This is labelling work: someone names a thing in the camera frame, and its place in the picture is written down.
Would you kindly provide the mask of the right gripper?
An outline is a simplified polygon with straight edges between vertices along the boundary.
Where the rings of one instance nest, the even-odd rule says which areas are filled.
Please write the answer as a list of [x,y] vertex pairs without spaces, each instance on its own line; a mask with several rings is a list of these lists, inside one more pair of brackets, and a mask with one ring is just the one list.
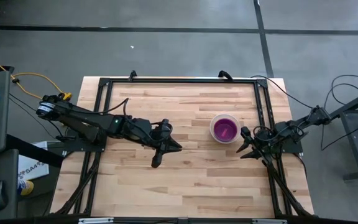
[[241,147],[236,151],[237,153],[247,149],[251,145],[251,152],[241,156],[241,159],[259,159],[263,154],[267,154],[271,150],[269,139],[272,137],[268,133],[257,133],[255,136],[245,138]]

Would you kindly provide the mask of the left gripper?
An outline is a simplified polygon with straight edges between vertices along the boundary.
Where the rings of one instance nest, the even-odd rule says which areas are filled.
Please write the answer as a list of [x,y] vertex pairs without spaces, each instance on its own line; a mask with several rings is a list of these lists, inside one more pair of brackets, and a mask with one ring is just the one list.
[[147,119],[134,118],[134,142],[159,149],[155,151],[151,167],[162,163],[163,153],[180,152],[182,146],[171,137],[172,125],[168,119],[151,123]]

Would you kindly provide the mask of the purple translucent bowl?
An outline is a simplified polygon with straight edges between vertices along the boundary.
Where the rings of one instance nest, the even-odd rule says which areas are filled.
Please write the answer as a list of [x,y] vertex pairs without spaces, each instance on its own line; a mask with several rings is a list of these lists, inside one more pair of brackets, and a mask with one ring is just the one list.
[[231,142],[237,137],[237,125],[231,119],[219,119],[213,126],[213,134],[219,141]]

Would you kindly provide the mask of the white bowl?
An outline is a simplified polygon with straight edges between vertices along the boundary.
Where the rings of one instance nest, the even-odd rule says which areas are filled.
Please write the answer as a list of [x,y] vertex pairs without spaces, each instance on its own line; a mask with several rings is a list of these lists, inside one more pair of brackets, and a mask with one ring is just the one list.
[[[214,124],[216,123],[217,120],[219,119],[223,119],[223,118],[227,118],[227,119],[231,119],[235,122],[235,124],[237,125],[237,130],[238,130],[238,134],[237,134],[237,137],[235,138],[235,140],[231,141],[231,142],[222,142],[222,141],[219,141],[217,140],[215,137],[214,137],[214,134],[213,134],[213,126]],[[229,114],[218,114],[216,115],[210,122],[210,125],[209,125],[209,130],[210,130],[210,133],[212,135],[212,137],[215,139],[215,141],[217,142],[220,142],[221,144],[230,144],[230,143],[233,143],[234,141],[236,141],[240,135],[240,131],[241,131],[241,124],[240,122],[232,115],[229,115]]]

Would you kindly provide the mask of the black diagonal beam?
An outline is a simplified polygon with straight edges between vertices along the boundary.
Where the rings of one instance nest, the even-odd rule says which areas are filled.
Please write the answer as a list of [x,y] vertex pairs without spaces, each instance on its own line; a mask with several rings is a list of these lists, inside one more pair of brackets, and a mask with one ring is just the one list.
[[62,162],[64,160],[64,157],[61,155],[34,146],[33,144],[11,136],[10,134],[6,135],[6,150],[8,149],[17,149],[19,154],[22,156],[26,156],[58,168],[62,166]]

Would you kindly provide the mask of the white printed box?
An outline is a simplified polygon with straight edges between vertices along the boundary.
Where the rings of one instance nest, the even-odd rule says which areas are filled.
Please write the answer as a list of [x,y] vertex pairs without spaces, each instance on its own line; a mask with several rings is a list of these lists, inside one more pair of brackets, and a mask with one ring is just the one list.
[[49,175],[49,165],[26,156],[19,155],[18,179],[33,180]]

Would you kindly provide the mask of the yellow blue white packet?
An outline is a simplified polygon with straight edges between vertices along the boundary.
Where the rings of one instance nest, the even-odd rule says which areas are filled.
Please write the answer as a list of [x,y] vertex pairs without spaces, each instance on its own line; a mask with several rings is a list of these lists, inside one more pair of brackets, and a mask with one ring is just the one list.
[[32,193],[34,189],[34,183],[29,180],[17,180],[17,194],[26,196]]

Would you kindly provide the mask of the dark grey desk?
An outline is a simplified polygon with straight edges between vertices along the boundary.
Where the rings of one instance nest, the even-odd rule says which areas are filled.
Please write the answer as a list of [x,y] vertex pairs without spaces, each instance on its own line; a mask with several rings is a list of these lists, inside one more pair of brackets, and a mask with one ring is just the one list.
[[0,181],[4,182],[2,194],[7,197],[6,206],[0,210],[0,220],[17,217],[17,169],[18,151],[0,152]]

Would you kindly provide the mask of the black aluminium table frame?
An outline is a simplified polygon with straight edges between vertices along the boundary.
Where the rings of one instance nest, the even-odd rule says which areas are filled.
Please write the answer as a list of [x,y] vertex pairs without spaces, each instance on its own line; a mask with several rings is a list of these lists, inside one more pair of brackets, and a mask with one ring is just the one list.
[[272,218],[272,194],[260,160],[243,159],[242,140],[221,144],[209,124],[219,114],[254,128],[288,121],[285,84],[230,83],[217,78],[115,77],[101,104],[128,100],[127,113],[150,121],[168,119],[182,151],[164,155],[154,169],[154,151],[109,139],[96,177],[93,216]]

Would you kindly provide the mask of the silver frame bracket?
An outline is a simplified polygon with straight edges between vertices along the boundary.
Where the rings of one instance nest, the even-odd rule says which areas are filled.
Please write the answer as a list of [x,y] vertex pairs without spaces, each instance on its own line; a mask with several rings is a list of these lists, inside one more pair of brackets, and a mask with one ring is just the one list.
[[114,223],[113,217],[99,217],[99,218],[81,218],[78,224],[112,224]]
[[253,219],[252,224],[288,224],[286,220],[258,218]]

